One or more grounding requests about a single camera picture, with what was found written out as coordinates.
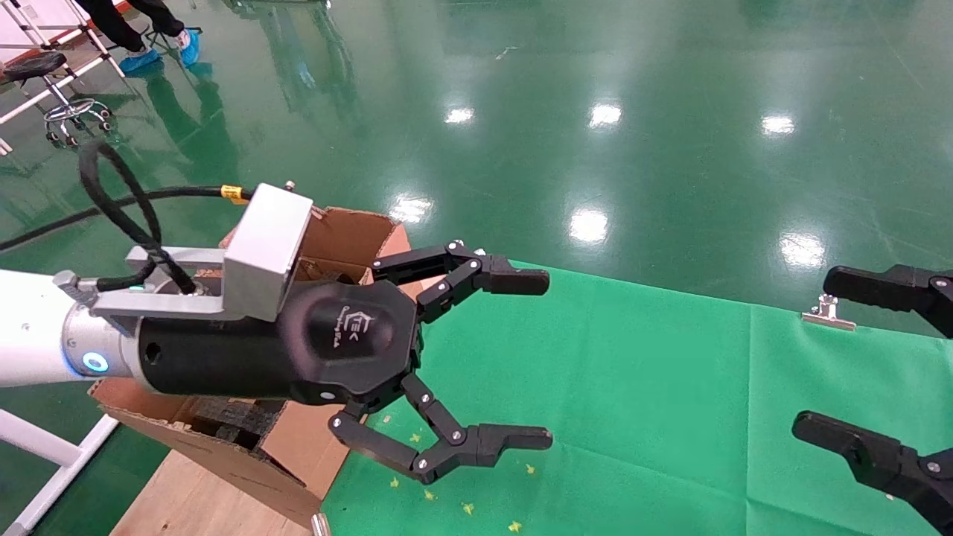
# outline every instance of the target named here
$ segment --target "black robotic gripper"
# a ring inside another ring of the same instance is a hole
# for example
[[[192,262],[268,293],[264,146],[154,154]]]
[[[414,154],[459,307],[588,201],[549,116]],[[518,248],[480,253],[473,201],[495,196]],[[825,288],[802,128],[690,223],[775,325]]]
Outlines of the black robotic gripper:
[[[492,467],[507,448],[542,450],[553,444],[545,428],[460,425],[415,374],[423,350],[422,322],[439,319],[477,290],[544,294],[548,273],[518,270],[506,258],[477,255],[456,241],[378,258],[372,271],[371,285],[320,285],[294,296],[279,323],[292,361],[318,369],[302,375],[319,381],[301,382],[296,398],[345,402],[328,422],[342,443],[424,484],[460,465]],[[445,277],[416,302],[398,288],[438,276]],[[437,436],[423,452],[360,421],[401,396]]]
[[[953,272],[896,265],[882,274],[837,266],[824,292],[894,311],[914,311],[953,338]],[[900,441],[802,411],[794,436],[844,457],[858,483],[910,503],[943,536],[953,536],[953,448],[920,456]]]

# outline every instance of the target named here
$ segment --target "black cable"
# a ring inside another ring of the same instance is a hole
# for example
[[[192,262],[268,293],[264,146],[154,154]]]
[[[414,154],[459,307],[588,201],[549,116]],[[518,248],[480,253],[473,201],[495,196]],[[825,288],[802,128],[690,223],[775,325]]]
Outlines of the black cable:
[[[168,199],[170,197],[222,197],[222,186],[172,186],[170,188],[160,188],[158,190],[149,190],[146,192],[146,198],[149,200],[156,199]],[[252,198],[252,192],[247,192],[242,190],[241,198],[249,200]],[[125,196],[117,199],[116,204],[120,207],[128,207],[135,203],[135,197]],[[79,223],[84,219],[88,219],[93,216],[100,216],[103,213],[96,207],[90,207],[85,211],[77,212],[76,214],[69,215],[60,219],[57,219],[54,222],[43,225],[42,227],[37,227],[32,231],[28,231],[19,237],[14,237],[9,240],[0,242],[0,253],[7,252],[15,248],[16,246],[25,244],[31,240],[36,240],[37,238],[42,237],[43,235],[48,235],[53,231],[58,231],[64,227],[69,227],[74,223]]]
[[[132,192],[135,203],[139,205],[142,216],[146,219],[149,226],[149,232],[146,233],[142,227],[139,227],[132,218],[122,211],[116,202],[106,194],[102,184],[99,182],[99,156],[105,156],[112,167],[119,173],[126,186]],[[152,202],[146,198],[146,193],[135,179],[132,170],[126,164],[126,161],[103,140],[94,140],[86,144],[79,154],[79,181],[90,197],[92,204],[96,205],[102,213],[110,219],[127,237],[139,244],[149,255],[149,262],[142,267],[133,276],[124,278],[100,278],[96,282],[96,289],[100,292],[110,290],[119,290],[129,288],[134,285],[141,285],[146,278],[152,274],[157,265],[163,265],[164,271],[172,278],[172,281],[179,287],[183,294],[192,294],[195,292],[195,283],[189,274],[175,263],[165,250],[162,249],[162,227],[159,225],[159,218],[155,215]]]

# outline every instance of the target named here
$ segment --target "green epoxy floor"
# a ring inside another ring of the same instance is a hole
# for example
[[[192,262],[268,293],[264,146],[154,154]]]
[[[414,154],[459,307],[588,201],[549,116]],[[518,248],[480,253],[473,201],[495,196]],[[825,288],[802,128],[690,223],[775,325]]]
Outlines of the green epoxy floor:
[[[835,264],[953,264],[943,0],[231,1],[171,0],[205,30],[194,73],[167,57],[130,88],[106,68],[83,88],[115,109],[147,188],[290,179],[319,204],[404,219],[417,245],[458,237],[791,310]],[[0,110],[20,99],[0,94]],[[75,154],[36,113],[0,135],[15,149],[0,158],[2,236],[89,206]],[[156,206],[177,245],[213,246],[240,216],[221,200]],[[129,247],[94,221],[0,267],[117,275]],[[77,385],[7,390],[0,407],[74,441],[96,416]],[[0,526],[52,472],[3,447]],[[38,533],[107,534],[162,454],[121,431]]]

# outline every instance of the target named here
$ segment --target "white metal frame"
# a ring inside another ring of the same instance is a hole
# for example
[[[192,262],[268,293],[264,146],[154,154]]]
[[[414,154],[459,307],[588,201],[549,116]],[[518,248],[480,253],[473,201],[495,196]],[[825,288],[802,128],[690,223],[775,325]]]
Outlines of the white metal frame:
[[[70,82],[72,82],[73,80],[81,76],[82,74],[88,72],[93,67],[99,65],[100,63],[103,63],[104,58],[105,58],[105,61],[108,61],[109,64],[112,65],[112,68],[116,71],[116,74],[118,74],[120,78],[125,78],[126,75],[123,74],[122,70],[119,69],[119,65],[116,64],[114,59],[112,59],[112,56],[110,55],[109,51],[107,51],[106,47],[103,46],[103,42],[99,40],[99,37],[97,37],[95,32],[92,31],[92,29],[89,27],[86,17],[83,16],[79,8],[77,8],[76,5],[73,4],[72,0],[63,0],[63,3],[70,8],[70,11],[72,11],[73,16],[76,17],[76,24],[37,26],[32,21],[32,19],[30,19],[25,13],[20,11],[20,4],[19,2],[17,2],[17,0],[0,0],[0,6],[3,6],[3,9],[7,12],[7,14],[10,15],[10,18],[13,19],[13,22],[20,27],[20,29],[23,31],[23,33],[27,36],[27,38],[32,43],[32,45],[0,43],[0,49],[52,50],[56,46],[67,43],[68,41],[71,41],[72,39],[85,33],[87,37],[89,37],[93,45],[99,50],[99,55],[97,55],[93,60],[91,60],[86,65],[83,65],[82,67],[76,70],[73,70],[72,68],[70,68],[69,63],[65,64],[63,66],[64,69],[67,69],[67,72],[74,72],[75,75],[68,75],[66,78],[63,78],[61,81],[56,83],[56,87],[62,88],[63,86],[69,84]],[[42,30],[71,30],[71,31],[67,33],[66,35],[63,35],[62,37],[57,38],[56,45],[53,45],[43,35],[43,32],[41,32]],[[37,104],[38,102],[40,102],[41,100],[43,100],[44,98],[50,95],[51,95],[50,89],[46,88],[39,94],[30,96],[27,102],[16,107],[15,109],[13,109],[12,112],[8,112],[5,115],[0,116],[0,125],[3,125],[7,121],[10,121],[11,119],[19,115],[21,112],[23,112],[25,109]],[[11,153],[12,151],[13,151],[13,148],[10,146],[10,144],[5,142],[3,138],[0,138],[0,156],[7,155]]]
[[[26,536],[50,510],[96,450],[106,441],[119,421],[104,415],[79,445],[72,444],[13,414],[0,410],[0,441],[20,447],[60,468],[24,508],[3,536]]]

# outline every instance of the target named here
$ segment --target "black stool seat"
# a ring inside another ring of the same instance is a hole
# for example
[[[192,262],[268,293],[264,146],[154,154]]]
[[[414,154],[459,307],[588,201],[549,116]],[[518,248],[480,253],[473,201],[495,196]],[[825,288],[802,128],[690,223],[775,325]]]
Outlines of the black stool seat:
[[[42,52],[39,55],[14,61],[4,67],[3,74],[11,82],[28,80],[37,76],[46,76],[56,71],[66,63],[66,56],[61,52]]]

